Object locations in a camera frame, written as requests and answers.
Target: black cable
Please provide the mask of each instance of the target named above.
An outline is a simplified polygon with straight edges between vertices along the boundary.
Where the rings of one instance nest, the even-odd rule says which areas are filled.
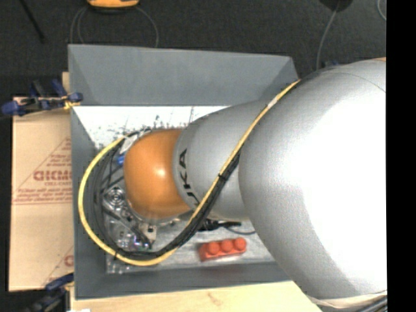
[[[29,17],[30,21],[33,24],[33,27],[36,29],[36,32],[38,33],[39,36],[39,40],[41,43],[45,43],[46,42],[46,37],[44,35],[44,33],[42,32],[42,30],[40,29],[38,22],[36,22],[31,10],[29,9],[29,7],[26,4],[25,0],[19,0],[20,4],[22,5],[23,9],[26,12],[26,15]]]
[[[250,236],[250,235],[254,235],[255,234],[255,230],[253,230],[253,231],[238,231],[238,230],[234,230],[231,227],[226,227],[226,226],[224,227],[224,229],[226,229],[226,230],[228,230],[228,231],[230,231],[232,233],[237,233],[237,234],[243,235],[243,236]]]
[[[319,69],[320,52],[322,51],[322,46],[324,45],[324,41],[325,41],[326,35],[327,35],[327,33],[328,33],[328,31],[329,31],[329,29],[331,27],[331,24],[333,22],[333,19],[335,18],[335,15],[337,15],[337,11],[338,11],[339,4],[340,3],[341,3],[341,0],[338,0],[337,5],[335,6],[335,8],[334,8],[334,10],[332,12],[331,18],[328,21],[328,23],[326,24],[326,27],[325,27],[325,30],[324,30],[324,34],[322,35],[322,38],[320,39],[320,43],[319,43],[319,47],[318,47],[318,54],[317,54],[317,63],[316,63],[316,66],[315,66],[315,70],[318,70]]]

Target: red block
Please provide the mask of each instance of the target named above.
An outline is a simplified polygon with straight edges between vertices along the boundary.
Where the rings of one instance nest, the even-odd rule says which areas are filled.
[[[244,238],[224,239],[202,244],[198,250],[201,261],[216,259],[229,255],[239,255],[246,251],[247,242]]]

